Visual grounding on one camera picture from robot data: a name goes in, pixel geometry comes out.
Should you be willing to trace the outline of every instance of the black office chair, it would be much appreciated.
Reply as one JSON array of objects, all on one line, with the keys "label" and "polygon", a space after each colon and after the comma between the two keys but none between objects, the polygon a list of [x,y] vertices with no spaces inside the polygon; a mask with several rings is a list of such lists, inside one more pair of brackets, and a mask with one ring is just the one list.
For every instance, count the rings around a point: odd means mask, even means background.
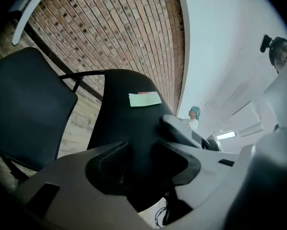
[{"label": "black office chair", "polygon": [[19,180],[28,177],[11,161],[39,171],[57,158],[63,131],[77,103],[82,76],[71,90],[35,48],[0,60],[0,155]]}]

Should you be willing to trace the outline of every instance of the chair leg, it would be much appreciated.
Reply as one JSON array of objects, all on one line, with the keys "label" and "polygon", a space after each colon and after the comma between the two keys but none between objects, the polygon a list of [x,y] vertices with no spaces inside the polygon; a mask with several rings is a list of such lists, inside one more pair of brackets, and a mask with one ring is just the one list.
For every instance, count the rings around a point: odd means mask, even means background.
[{"label": "chair leg", "polygon": [[24,172],[22,172],[18,167],[16,167],[10,159],[6,158],[4,155],[0,155],[0,156],[5,162],[5,164],[8,166],[8,168],[11,170],[11,174],[16,179],[18,179],[21,182],[24,182],[27,179],[29,179],[29,176],[26,175]]}]

